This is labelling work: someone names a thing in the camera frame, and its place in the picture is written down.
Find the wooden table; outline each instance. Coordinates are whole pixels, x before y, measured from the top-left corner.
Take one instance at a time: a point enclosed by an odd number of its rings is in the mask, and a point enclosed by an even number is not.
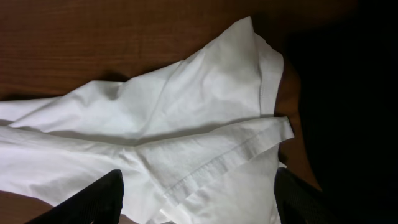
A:
[[[356,5],[355,0],[0,0],[0,100],[61,96],[90,80],[128,80],[187,58],[246,16],[254,16],[256,32],[283,53],[289,34],[337,20]],[[289,117],[296,138],[281,145],[281,157],[319,188],[302,141],[299,91],[300,80],[285,60],[275,113]],[[0,193],[2,223],[23,223],[50,208]]]

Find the brown wood grain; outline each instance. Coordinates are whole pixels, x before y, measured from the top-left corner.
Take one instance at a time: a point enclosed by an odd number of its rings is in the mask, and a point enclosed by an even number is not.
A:
[[[356,4],[355,0],[0,0],[0,100],[60,96],[90,80],[128,80],[185,59],[246,16],[256,15],[256,32],[283,52],[290,33],[337,20]],[[280,150],[290,170],[318,187],[301,138],[299,91],[298,76],[286,63],[275,112],[289,116],[296,138]],[[33,198],[0,193],[1,223],[23,223],[49,208]]]

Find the white t-shirt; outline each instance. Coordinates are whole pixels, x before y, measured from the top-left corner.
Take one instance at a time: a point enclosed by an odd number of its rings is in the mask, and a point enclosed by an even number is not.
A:
[[[184,61],[0,102],[0,190],[58,205],[112,169],[138,223],[277,223],[281,54],[245,18]]]

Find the white fabric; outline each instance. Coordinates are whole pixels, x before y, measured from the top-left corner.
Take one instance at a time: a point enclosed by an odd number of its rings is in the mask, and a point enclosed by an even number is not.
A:
[[[121,169],[135,222],[277,223],[277,148],[293,137],[272,117],[282,71],[245,18],[126,83],[0,102],[0,190],[58,205]]]

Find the black object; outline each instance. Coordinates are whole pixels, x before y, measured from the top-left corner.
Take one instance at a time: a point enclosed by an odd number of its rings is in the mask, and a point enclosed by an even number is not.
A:
[[[343,220],[398,223],[396,17],[391,3],[369,1],[288,43],[308,160]]]
[[[285,168],[277,171],[274,193],[282,224],[346,223],[332,212],[321,192]]]
[[[112,170],[27,224],[118,224],[123,194],[122,173]]]

